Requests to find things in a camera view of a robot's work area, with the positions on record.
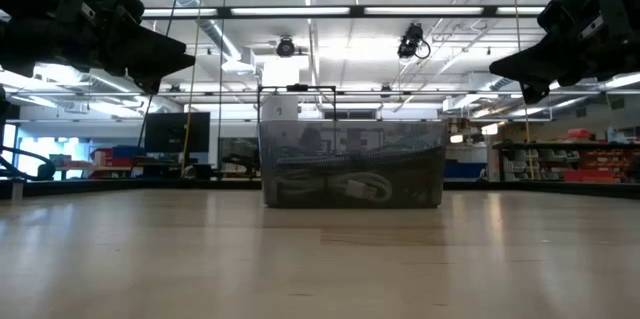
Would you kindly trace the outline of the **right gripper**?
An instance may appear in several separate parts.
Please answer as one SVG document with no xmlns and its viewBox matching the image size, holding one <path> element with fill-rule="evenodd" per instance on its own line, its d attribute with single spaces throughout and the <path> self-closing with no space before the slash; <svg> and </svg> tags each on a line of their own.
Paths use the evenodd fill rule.
<svg viewBox="0 0 640 319">
<path fill-rule="evenodd" d="M 537 17 L 546 32 L 534 46 L 489 65 L 520 82 L 526 104 L 550 89 L 525 84 L 575 84 L 640 70 L 640 0 L 551 0 Z"/>
</svg>

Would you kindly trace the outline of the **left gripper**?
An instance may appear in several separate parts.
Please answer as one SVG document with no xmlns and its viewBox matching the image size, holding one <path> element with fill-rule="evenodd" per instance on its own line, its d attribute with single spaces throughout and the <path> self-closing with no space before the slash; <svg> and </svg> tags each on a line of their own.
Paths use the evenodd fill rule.
<svg viewBox="0 0 640 319">
<path fill-rule="evenodd" d="M 128 75 L 146 94 L 195 64 L 186 45 L 140 25 L 140 0 L 0 0 L 0 68 L 32 76 L 38 63 Z"/>
</svg>

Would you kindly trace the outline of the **translucent grey plastic bin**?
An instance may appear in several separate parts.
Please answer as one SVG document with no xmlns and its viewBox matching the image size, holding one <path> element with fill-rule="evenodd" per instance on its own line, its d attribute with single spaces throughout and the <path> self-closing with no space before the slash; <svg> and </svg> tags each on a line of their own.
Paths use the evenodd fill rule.
<svg viewBox="0 0 640 319">
<path fill-rule="evenodd" d="M 264 121 L 264 203 L 280 208 L 435 208 L 446 127 L 421 121 Z"/>
</svg>

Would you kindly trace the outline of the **shelf with red bins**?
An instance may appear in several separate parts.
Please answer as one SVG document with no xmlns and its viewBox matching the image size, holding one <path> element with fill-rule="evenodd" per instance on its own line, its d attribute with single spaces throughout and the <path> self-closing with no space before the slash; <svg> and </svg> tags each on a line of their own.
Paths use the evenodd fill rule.
<svg viewBox="0 0 640 319">
<path fill-rule="evenodd" d="M 603 140 L 585 129 L 571 129 L 550 141 L 500 142 L 503 182 L 621 184 L 640 181 L 640 136 L 612 132 Z"/>
</svg>

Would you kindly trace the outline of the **black device at right edge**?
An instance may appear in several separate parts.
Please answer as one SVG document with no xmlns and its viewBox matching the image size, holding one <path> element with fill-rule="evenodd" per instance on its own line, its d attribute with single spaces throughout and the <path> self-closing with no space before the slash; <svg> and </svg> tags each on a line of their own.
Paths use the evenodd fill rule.
<svg viewBox="0 0 640 319">
<path fill-rule="evenodd" d="M 25 182 L 24 197 L 137 189 L 261 190 L 259 181 L 66 180 Z M 529 191 L 640 200 L 640 184 L 564 182 L 445 182 L 444 191 Z"/>
</svg>

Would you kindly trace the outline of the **round black ceiling fixture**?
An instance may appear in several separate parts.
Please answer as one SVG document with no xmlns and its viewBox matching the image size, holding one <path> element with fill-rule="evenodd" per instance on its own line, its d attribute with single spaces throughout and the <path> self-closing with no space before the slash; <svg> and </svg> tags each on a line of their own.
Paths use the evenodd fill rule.
<svg viewBox="0 0 640 319">
<path fill-rule="evenodd" d="M 276 47 L 276 54 L 281 58 L 289 58 L 296 54 L 296 46 L 291 37 L 282 37 Z"/>
</svg>

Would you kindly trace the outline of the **black wall screen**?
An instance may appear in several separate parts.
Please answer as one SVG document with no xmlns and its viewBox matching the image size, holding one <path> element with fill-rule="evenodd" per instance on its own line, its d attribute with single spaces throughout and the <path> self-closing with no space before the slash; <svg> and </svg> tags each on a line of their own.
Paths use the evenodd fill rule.
<svg viewBox="0 0 640 319">
<path fill-rule="evenodd" d="M 144 148 L 149 153 L 188 153 L 209 150 L 210 114 L 207 112 L 153 113 L 147 116 Z"/>
</svg>

